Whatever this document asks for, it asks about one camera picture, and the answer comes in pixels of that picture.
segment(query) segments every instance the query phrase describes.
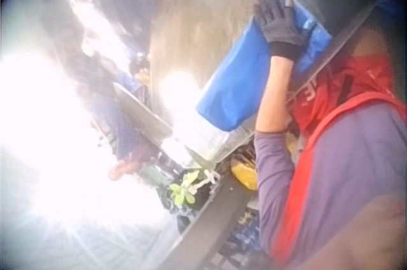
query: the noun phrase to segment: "red object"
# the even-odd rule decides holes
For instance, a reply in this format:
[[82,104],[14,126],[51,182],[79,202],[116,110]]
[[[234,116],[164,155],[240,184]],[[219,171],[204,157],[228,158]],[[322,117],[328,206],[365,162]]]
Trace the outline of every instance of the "red object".
[[392,104],[406,118],[405,105],[391,92],[392,72],[385,55],[351,58],[336,74],[324,70],[317,82],[316,87],[310,85],[313,90],[307,87],[300,93],[294,106],[294,117],[308,139],[272,246],[272,256],[280,264],[286,263],[295,244],[312,173],[314,145],[328,125],[340,114],[374,100]]

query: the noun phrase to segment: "yellow object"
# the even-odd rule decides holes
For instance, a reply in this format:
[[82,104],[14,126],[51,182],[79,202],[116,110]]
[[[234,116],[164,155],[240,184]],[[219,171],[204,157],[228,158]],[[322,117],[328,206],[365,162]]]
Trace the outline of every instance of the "yellow object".
[[244,186],[252,191],[257,190],[257,173],[253,166],[245,165],[236,159],[231,159],[231,172]]

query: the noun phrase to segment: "gloved hand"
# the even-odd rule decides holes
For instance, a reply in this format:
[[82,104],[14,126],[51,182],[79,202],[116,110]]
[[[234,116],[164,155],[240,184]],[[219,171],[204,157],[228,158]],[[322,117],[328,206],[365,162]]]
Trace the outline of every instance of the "gloved hand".
[[272,47],[272,55],[297,61],[306,48],[312,29],[301,32],[295,26],[292,6],[282,6],[280,0],[258,0],[254,18]]

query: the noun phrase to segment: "person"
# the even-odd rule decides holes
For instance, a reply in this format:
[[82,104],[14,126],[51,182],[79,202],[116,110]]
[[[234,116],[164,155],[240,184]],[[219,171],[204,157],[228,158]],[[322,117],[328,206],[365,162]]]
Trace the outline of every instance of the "person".
[[405,105],[392,92],[386,43],[364,26],[301,90],[290,112],[307,142],[295,167],[285,145],[287,91],[311,30],[294,10],[258,0],[270,74],[254,145],[260,240],[284,269],[397,269],[405,257]]

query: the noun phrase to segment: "red strap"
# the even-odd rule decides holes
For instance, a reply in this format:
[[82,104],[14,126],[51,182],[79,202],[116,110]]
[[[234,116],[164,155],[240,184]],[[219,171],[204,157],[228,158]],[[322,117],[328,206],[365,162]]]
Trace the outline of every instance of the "red strap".
[[277,237],[272,247],[272,256],[276,262],[285,264],[296,241],[301,224],[301,216],[307,197],[308,184],[312,173],[314,144],[325,128],[340,114],[372,100],[383,100],[394,105],[401,116],[406,118],[405,106],[390,95],[380,92],[366,92],[351,98],[343,105],[329,113],[317,126],[307,141],[307,146],[300,156],[288,193],[286,208],[282,215]]

